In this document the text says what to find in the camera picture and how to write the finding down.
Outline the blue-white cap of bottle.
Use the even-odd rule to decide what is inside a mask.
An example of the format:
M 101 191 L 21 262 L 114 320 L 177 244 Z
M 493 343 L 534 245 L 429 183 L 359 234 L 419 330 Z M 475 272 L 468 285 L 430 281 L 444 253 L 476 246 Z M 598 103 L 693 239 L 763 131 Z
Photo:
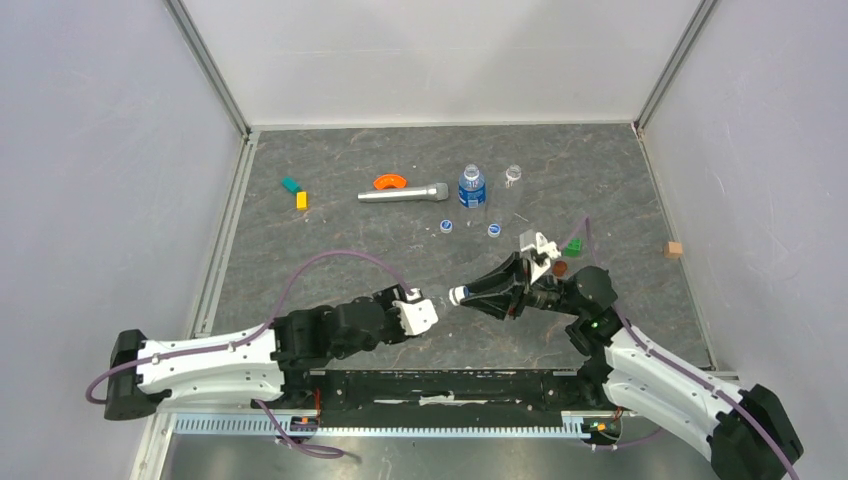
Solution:
M 448 298 L 453 306 L 459 306 L 468 295 L 469 290 L 466 286 L 453 287 L 448 292 Z

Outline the blue labelled Pocari bottle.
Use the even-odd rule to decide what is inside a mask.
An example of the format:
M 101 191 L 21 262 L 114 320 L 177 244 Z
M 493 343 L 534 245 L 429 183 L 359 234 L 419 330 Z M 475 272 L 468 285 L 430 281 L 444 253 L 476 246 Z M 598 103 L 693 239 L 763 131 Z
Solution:
M 468 164 L 458 180 L 460 204 L 468 209 L 482 207 L 487 199 L 486 180 L 476 164 Z

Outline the clear bottle with blue-white cap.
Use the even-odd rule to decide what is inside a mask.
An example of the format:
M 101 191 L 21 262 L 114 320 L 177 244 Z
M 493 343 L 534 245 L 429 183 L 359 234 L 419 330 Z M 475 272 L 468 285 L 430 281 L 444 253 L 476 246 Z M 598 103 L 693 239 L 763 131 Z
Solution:
M 426 324 L 429 327 L 434 326 L 442 320 L 450 311 L 452 304 L 444 298 L 428 298 L 426 301 Z

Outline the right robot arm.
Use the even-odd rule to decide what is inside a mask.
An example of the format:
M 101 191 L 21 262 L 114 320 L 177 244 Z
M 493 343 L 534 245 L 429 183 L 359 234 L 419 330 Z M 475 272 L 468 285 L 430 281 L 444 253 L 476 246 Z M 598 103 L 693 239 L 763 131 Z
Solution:
M 551 266 L 514 252 L 449 298 L 499 320 L 527 308 L 573 316 L 565 331 L 587 358 L 577 382 L 585 405 L 638 413 L 699 452 L 720 479 L 797 478 L 804 447 L 773 391 L 727 382 L 650 340 L 617 309 L 607 270 L 590 265 L 560 279 Z

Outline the white cap of bottle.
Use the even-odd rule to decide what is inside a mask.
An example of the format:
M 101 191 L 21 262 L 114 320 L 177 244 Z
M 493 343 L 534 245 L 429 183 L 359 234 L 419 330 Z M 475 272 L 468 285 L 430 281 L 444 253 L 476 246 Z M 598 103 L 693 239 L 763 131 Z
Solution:
M 487 227 L 487 234 L 491 238 L 497 238 L 500 236 L 502 228 L 498 224 L 490 224 Z

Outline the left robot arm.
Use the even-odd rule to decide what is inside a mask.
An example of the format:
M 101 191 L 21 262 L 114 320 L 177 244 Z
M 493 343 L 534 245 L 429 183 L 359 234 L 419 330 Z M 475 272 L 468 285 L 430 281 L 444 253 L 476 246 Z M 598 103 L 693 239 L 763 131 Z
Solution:
M 152 340 L 138 329 L 125 330 L 110 358 L 104 417 L 126 421 L 150 416 L 162 405 L 280 399 L 302 407 L 314 394 L 311 370 L 420 336 L 437 321 L 421 290 L 394 286 L 206 338 Z

